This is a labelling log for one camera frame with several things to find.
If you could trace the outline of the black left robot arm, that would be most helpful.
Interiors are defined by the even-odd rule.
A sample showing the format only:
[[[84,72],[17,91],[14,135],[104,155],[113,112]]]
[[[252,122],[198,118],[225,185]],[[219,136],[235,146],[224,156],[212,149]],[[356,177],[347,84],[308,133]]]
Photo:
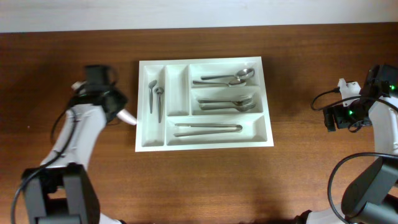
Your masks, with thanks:
[[[15,196],[24,196],[29,223],[118,223],[103,214],[87,174],[96,140],[114,118],[135,125],[127,98],[116,88],[115,69],[87,65],[86,79],[72,85],[74,95],[62,112],[63,128],[48,156],[26,169]]]

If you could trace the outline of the metal fork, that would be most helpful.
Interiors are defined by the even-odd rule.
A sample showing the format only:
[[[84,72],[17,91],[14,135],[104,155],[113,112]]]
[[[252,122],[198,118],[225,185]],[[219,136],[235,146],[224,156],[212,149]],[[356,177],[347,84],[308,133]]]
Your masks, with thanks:
[[[240,98],[237,100],[197,100],[199,103],[232,103],[237,106],[246,105],[252,102],[252,98]]]
[[[256,107],[255,103],[247,104],[247,105],[221,105],[221,106],[212,106],[212,105],[200,105],[199,108],[201,110],[224,110],[224,109],[234,109],[240,112],[249,111]]]

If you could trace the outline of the small metal spoon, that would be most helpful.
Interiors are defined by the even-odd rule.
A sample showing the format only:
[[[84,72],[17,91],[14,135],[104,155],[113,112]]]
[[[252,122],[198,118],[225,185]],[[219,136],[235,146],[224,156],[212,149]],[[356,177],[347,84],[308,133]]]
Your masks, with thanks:
[[[157,112],[158,112],[158,123],[162,122],[162,95],[164,93],[164,89],[160,86],[155,89],[155,93],[157,95]]]
[[[149,110],[150,114],[153,112],[153,88],[156,86],[157,80],[152,80],[149,83]]]

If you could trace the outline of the pink handled utensil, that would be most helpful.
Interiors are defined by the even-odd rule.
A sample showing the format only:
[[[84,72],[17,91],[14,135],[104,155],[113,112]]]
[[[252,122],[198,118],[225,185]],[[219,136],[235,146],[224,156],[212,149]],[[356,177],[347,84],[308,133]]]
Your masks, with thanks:
[[[117,117],[124,123],[135,126],[137,124],[137,119],[126,109],[121,110],[117,113]]]

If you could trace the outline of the large metal spoon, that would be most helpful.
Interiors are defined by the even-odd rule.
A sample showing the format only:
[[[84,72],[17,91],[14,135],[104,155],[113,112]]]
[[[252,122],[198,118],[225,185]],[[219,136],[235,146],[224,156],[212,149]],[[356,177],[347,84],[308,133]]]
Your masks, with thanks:
[[[229,82],[208,82],[208,81],[199,81],[199,80],[194,80],[192,81],[194,85],[226,85],[226,86],[244,86],[246,85],[245,80],[231,80]]]
[[[244,68],[242,70],[237,71],[234,74],[230,75],[209,75],[209,76],[201,76],[201,80],[213,80],[213,79],[219,79],[219,78],[229,78],[233,77],[238,80],[247,80],[250,79],[255,75],[255,69],[253,68]]]

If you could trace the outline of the white plastic cutlery tray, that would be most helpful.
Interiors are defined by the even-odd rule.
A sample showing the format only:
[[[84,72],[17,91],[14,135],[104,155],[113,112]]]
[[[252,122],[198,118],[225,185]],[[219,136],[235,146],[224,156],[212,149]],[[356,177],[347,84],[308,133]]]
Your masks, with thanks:
[[[255,69],[255,75],[244,86],[194,85],[192,81],[229,82],[236,78],[201,80],[201,76],[230,75],[244,68]],[[153,112],[149,110],[149,83],[153,88]],[[162,122],[158,123],[157,95],[162,87]],[[185,60],[146,60],[139,63],[137,105],[137,152],[220,149],[232,147],[273,146],[271,117],[260,57],[209,58]],[[234,109],[201,110],[200,105],[234,105],[232,103],[199,103],[197,100],[237,100],[252,98],[256,107],[245,112]],[[189,128],[176,123],[239,124],[240,132],[207,134],[177,138],[176,133],[216,131],[234,128]]]

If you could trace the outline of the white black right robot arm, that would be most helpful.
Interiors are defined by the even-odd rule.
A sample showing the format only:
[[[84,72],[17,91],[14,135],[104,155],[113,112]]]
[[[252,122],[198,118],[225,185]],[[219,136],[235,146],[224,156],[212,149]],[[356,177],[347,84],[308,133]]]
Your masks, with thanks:
[[[363,86],[340,79],[333,92],[341,100],[321,107],[329,132],[347,129],[351,133],[370,126],[374,152],[360,152],[340,160],[327,185],[328,210],[307,210],[293,223],[388,223],[397,224],[397,197],[389,192],[397,186],[397,68],[375,65],[368,71]],[[338,169],[352,159],[373,157],[367,167],[346,188],[342,201],[335,205],[332,183]]]

